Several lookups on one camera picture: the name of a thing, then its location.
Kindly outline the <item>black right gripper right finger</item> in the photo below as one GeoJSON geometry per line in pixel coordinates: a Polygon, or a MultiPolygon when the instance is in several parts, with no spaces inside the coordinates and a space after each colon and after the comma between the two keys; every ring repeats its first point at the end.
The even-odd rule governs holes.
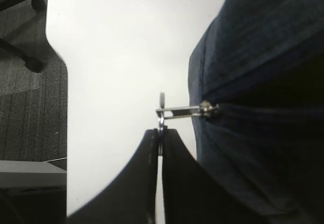
{"type": "Polygon", "coordinates": [[[268,223],[213,180],[175,129],[164,132],[162,179],[166,223],[268,223]]]}

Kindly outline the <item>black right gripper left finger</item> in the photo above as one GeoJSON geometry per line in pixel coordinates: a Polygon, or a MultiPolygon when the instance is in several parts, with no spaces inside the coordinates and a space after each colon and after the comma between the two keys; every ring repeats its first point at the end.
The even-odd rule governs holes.
{"type": "Polygon", "coordinates": [[[158,133],[145,131],[119,175],[66,223],[155,223],[158,133]]]}

